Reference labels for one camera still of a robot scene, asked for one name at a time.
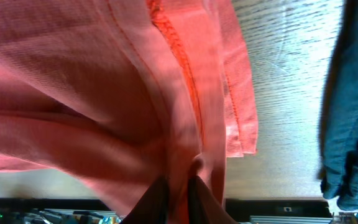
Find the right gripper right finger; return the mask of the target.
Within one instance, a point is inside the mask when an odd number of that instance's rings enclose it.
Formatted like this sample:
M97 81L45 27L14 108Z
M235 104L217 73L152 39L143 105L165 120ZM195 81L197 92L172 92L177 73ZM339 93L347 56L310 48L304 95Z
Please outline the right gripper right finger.
M189 224L237 224L198 176L188 181Z

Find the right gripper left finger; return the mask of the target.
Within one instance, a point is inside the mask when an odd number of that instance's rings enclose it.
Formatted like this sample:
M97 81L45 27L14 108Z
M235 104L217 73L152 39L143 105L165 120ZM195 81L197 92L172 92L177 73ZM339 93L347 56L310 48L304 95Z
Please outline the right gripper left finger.
M156 179L121 224L166 224L169 186L164 177Z

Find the orange-red printed t-shirt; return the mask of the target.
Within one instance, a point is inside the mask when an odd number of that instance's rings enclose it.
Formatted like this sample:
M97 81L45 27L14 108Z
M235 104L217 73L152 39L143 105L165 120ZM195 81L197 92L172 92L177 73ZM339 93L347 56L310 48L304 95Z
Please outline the orange-red printed t-shirt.
M0 1L0 172L60 170L124 218L164 177L189 223L188 181L223 207L257 131L232 2Z

